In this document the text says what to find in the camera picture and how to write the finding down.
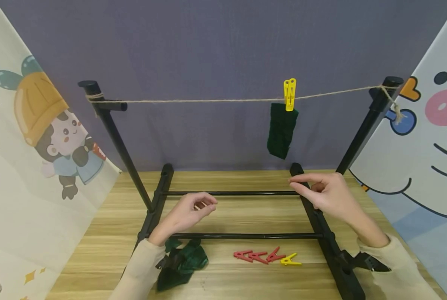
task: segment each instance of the wrist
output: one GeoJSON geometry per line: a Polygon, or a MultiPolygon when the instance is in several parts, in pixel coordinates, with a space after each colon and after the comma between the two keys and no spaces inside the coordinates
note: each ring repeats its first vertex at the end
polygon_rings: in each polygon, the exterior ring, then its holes
{"type": "Polygon", "coordinates": [[[150,236],[148,237],[148,241],[155,246],[163,246],[165,245],[165,242],[169,239],[169,237],[172,235],[168,230],[166,230],[164,227],[161,227],[160,225],[157,225],[155,229],[152,231],[150,236]]]}
{"type": "Polygon", "coordinates": [[[390,243],[390,239],[388,239],[388,236],[376,224],[374,219],[363,211],[351,222],[347,222],[347,224],[352,227],[360,241],[366,246],[382,248],[390,243]]]}

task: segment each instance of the red clothespin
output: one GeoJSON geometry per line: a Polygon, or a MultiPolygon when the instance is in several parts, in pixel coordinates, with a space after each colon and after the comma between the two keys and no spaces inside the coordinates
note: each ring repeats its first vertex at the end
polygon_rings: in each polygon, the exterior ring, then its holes
{"type": "Polygon", "coordinates": [[[267,262],[273,262],[279,259],[282,259],[286,257],[286,255],[277,255],[277,251],[280,249],[280,246],[277,247],[277,249],[273,250],[272,253],[267,257],[267,262]]]}
{"type": "Polygon", "coordinates": [[[248,257],[253,259],[254,261],[259,261],[261,263],[264,263],[265,265],[268,265],[267,261],[260,258],[261,255],[266,255],[266,254],[267,254],[267,252],[255,252],[255,253],[250,253],[248,255],[248,257]]]}
{"type": "Polygon", "coordinates": [[[236,251],[233,253],[233,256],[235,256],[238,259],[243,259],[244,261],[248,261],[249,263],[252,263],[253,260],[251,258],[248,258],[245,256],[247,253],[252,253],[252,250],[245,250],[245,251],[236,251]]]}

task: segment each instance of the green cloth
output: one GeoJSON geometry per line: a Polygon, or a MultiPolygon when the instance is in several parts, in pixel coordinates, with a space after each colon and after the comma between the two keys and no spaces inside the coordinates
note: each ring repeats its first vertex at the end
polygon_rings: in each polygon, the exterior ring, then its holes
{"type": "Polygon", "coordinates": [[[169,258],[175,261],[178,255],[180,257],[179,263],[177,265],[165,266],[162,269],[157,280],[158,292],[187,283],[195,270],[203,269],[208,263],[207,254],[200,246],[199,239],[190,240],[182,249],[176,249],[176,247],[182,244],[179,240],[176,241],[169,243],[169,245],[176,245],[170,250],[169,258]]]}
{"type": "Polygon", "coordinates": [[[286,111],[285,104],[272,103],[267,149],[271,155],[285,159],[297,124],[298,111],[286,111]]]}
{"type": "Polygon", "coordinates": [[[180,245],[182,245],[181,241],[179,241],[177,239],[169,238],[165,242],[165,253],[169,253],[172,249],[174,249],[180,245]]]}

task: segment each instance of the twine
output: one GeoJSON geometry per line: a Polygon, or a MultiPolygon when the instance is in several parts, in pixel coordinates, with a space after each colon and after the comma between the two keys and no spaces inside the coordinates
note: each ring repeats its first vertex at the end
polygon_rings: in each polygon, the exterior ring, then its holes
{"type": "MultiPolygon", "coordinates": [[[[380,88],[385,95],[387,96],[388,100],[392,103],[394,111],[395,111],[395,123],[398,125],[398,123],[401,122],[401,120],[405,117],[401,111],[398,104],[395,102],[393,98],[390,97],[390,94],[388,94],[387,89],[397,89],[397,87],[393,86],[385,86],[385,85],[373,85],[373,86],[365,86],[360,88],[353,88],[349,90],[343,90],[343,91],[337,91],[337,92],[325,92],[322,94],[315,94],[315,95],[308,95],[308,96],[302,96],[302,97],[295,97],[295,100],[301,100],[301,99],[309,99],[309,98],[317,98],[327,95],[337,95],[337,94],[343,94],[348,92],[355,92],[355,91],[362,91],[362,90],[368,90],[371,88],[380,88]]],[[[98,103],[192,103],[192,102],[264,102],[264,101],[284,101],[284,98],[270,98],[270,99],[210,99],[210,100],[185,100],[185,99],[174,99],[174,100],[104,100],[104,101],[93,101],[93,99],[103,98],[103,93],[96,95],[86,95],[88,101],[90,103],[92,102],[98,102],[98,103]]]]}

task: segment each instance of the cartoon banner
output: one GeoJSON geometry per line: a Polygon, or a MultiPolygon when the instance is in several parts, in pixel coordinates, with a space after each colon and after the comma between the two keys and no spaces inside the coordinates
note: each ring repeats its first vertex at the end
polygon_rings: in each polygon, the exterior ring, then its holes
{"type": "Polygon", "coordinates": [[[447,293],[447,22],[397,102],[350,170],[447,293]]]}
{"type": "Polygon", "coordinates": [[[0,10],[0,300],[43,300],[119,172],[0,10]]]}

